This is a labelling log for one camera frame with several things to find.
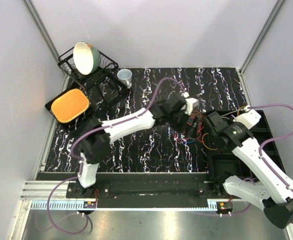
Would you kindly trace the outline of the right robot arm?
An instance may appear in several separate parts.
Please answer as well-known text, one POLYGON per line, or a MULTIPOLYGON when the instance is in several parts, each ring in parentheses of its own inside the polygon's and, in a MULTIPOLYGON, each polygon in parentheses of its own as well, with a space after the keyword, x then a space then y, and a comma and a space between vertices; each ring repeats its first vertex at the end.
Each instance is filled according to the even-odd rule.
POLYGON ((204 119, 204 135, 209 136, 219 153, 232 153, 254 173, 259 183, 249 183, 236 175, 223 175, 213 186, 218 198, 239 197, 264 212, 266 218, 280 229, 293 222, 293 180, 263 150, 251 129, 261 115, 247 105, 243 113, 227 122, 213 111, 204 119))

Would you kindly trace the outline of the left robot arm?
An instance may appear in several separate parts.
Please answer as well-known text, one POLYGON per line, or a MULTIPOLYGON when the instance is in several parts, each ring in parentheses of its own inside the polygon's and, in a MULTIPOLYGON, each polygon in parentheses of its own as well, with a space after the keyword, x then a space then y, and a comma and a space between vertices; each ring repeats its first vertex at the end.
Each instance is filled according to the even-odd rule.
POLYGON ((199 100, 185 92, 167 100, 152 102, 146 108, 120 118, 107 121, 91 120, 87 126, 92 129, 80 136, 71 147, 71 154, 81 161, 77 175, 77 192, 83 198, 94 194, 99 165, 109 154, 111 144, 118 139, 165 124, 185 136, 196 135, 198 121, 191 124, 188 124, 188 121, 198 106, 199 100), (79 156, 74 154, 75 149, 79 150, 79 156))

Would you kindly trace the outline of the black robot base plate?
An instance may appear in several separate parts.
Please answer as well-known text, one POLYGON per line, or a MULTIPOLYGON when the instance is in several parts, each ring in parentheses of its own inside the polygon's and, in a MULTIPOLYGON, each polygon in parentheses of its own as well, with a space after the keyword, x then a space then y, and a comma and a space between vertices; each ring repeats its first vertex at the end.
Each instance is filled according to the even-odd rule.
POLYGON ((102 173, 83 188, 75 180, 66 190, 69 199, 97 197, 99 209, 191 209, 208 207, 208 200, 228 201, 229 195, 208 173, 102 173))

